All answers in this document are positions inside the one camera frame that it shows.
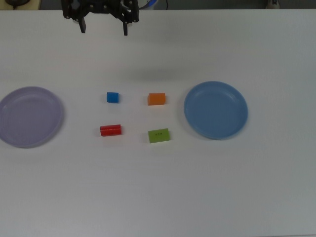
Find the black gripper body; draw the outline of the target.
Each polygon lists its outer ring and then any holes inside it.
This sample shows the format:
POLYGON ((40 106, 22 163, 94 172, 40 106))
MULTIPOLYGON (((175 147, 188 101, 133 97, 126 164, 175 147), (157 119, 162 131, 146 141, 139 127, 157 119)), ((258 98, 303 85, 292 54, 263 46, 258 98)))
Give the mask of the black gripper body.
POLYGON ((116 13, 120 9, 119 0, 83 0, 82 7, 98 14, 116 13))

